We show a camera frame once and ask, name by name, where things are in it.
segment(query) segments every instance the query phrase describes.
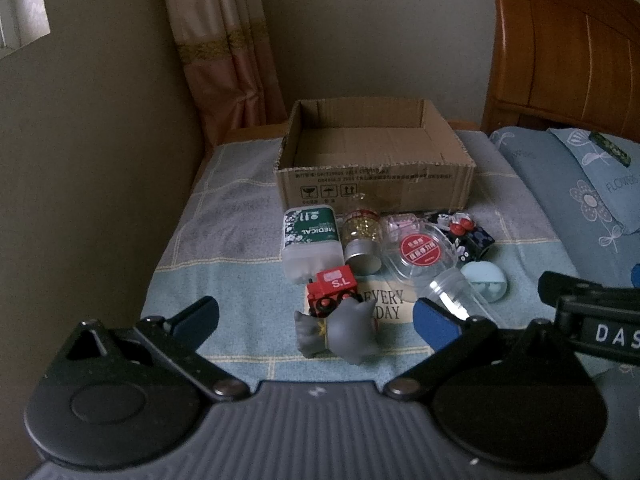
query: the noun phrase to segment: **printed symbol on box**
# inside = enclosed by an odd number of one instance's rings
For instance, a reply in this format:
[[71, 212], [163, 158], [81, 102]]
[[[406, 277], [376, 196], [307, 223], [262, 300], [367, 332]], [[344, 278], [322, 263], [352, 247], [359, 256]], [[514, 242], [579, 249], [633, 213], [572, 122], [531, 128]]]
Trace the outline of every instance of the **printed symbol on box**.
[[428, 267], [440, 259], [440, 246], [427, 235], [408, 235], [400, 242], [404, 260], [419, 267]]
[[320, 186], [320, 196], [322, 198], [335, 198], [338, 196], [338, 186], [332, 184], [330, 186]]
[[302, 198], [318, 198], [318, 186], [302, 186]]
[[358, 184], [340, 184], [340, 196], [351, 196], [358, 192]]

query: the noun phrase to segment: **curtain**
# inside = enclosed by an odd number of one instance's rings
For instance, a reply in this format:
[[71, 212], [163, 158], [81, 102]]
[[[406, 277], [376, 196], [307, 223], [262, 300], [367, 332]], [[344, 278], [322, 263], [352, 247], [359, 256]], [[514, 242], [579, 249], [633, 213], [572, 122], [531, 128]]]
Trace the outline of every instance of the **curtain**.
[[207, 154], [233, 128], [281, 122], [261, 0], [166, 0]]
[[50, 33], [44, 0], [15, 0], [15, 10], [21, 45]]

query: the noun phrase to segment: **red sticker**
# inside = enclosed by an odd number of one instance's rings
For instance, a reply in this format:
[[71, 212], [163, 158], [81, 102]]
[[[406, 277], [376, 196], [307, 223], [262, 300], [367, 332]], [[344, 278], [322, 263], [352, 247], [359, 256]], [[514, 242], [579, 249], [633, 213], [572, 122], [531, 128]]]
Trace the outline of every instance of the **red sticker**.
[[408, 235], [400, 242], [400, 253], [408, 263], [428, 267], [440, 259], [440, 245], [427, 235]]

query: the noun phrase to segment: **glass jar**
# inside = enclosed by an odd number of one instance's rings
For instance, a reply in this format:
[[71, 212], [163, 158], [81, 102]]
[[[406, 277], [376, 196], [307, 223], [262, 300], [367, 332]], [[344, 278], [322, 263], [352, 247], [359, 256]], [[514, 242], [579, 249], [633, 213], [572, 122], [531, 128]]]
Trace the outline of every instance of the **glass jar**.
[[350, 198], [343, 217], [341, 241], [344, 261], [356, 276], [380, 270], [380, 215], [370, 197], [358, 193]]

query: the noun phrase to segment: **window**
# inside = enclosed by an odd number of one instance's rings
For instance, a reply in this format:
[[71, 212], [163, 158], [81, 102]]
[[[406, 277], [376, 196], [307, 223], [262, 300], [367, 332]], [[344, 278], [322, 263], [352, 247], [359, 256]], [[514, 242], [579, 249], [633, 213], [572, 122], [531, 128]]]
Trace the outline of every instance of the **window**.
[[0, 57], [20, 47], [14, 0], [0, 0]]
[[48, 33], [44, 0], [0, 0], [0, 57]]

